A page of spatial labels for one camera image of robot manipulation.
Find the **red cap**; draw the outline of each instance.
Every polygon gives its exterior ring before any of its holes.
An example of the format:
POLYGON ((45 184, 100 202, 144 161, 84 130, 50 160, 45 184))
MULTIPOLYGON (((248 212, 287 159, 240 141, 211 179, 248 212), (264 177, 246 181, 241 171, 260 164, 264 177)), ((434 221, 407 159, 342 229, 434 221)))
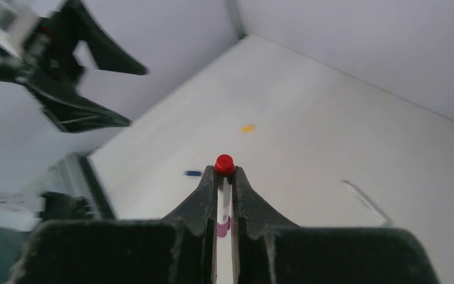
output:
POLYGON ((235 169, 234 160, 232 160, 231 156, 223 154, 216 159, 215 171, 217 174, 221 176, 230 176, 235 169))

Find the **white enclosure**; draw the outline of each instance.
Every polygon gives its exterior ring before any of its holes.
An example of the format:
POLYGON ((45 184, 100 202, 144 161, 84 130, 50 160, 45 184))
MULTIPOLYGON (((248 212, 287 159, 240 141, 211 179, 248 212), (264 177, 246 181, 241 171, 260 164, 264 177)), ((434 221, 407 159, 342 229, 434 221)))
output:
POLYGON ((241 0, 244 24, 454 120, 454 0, 241 0))
MULTIPOLYGON (((161 218, 199 183, 183 172, 222 153, 300 225, 376 225, 350 180, 454 283, 453 121, 251 35, 91 161, 118 217, 161 218)), ((218 283, 232 277, 229 246, 219 241, 218 283)))

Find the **white floor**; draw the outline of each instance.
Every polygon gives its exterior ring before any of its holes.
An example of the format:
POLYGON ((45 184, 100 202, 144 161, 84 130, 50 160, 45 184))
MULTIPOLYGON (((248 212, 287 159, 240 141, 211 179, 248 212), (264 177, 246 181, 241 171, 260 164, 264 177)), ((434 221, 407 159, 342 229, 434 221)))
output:
MULTIPOLYGON (((300 225, 378 225, 346 193, 350 180, 454 283, 454 122, 251 35, 91 161, 118 217, 161 218, 199 182, 183 172, 222 153, 300 225)), ((219 263, 229 246, 219 241, 219 263)), ((232 283, 230 269, 218 283, 232 283)))

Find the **white marker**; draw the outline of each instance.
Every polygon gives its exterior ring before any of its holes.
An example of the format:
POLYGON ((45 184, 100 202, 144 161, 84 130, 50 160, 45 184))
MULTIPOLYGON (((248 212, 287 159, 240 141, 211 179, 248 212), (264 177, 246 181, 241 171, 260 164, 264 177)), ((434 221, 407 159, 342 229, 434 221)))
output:
POLYGON ((387 216, 384 211, 382 211, 371 199, 362 191, 360 190, 357 186, 352 184, 348 180, 343 180, 342 183, 347 187, 347 190, 349 190, 350 193, 354 195, 354 197, 361 202, 361 204, 368 210, 370 210, 377 219, 380 221, 382 226, 384 227, 392 227, 393 226, 393 221, 389 216, 387 216))
POLYGON ((216 159, 215 171, 218 175, 218 205, 217 205, 217 224, 216 235, 225 237, 231 228, 231 218, 229 216, 229 208, 231 204, 231 184, 229 183, 230 176, 235 170, 232 157, 223 154, 216 159))

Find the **white wall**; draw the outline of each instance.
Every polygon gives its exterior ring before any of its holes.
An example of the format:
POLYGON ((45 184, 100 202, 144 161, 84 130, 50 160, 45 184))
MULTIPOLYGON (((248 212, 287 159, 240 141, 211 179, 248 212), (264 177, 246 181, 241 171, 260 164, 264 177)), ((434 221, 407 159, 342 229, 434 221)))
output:
POLYGON ((119 217, 161 218, 199 182, 183 171, 222 153, 300 225, 375 224, 347 195, 350 180, 454 283, 453 121, 250 35, 91 161, 119 217))
MULTIPOLYGON (((36 1, 34 8, 46 15, 59 2, 36 1)), ((90 69, 80 93, 131 119, 236 41, 224 0, 85 3, 108 34, 151 73, 140 77, 90 69)), ((79 57, 93 67, 86 50, 79 57)), ((0 191, 19 190, 68 152, 92 150, 119 131, 60 133, 22 87, 0 83, 0 191)))
POLYGON ((245 26, 454 120, 454 0, 242 0, 245 26))

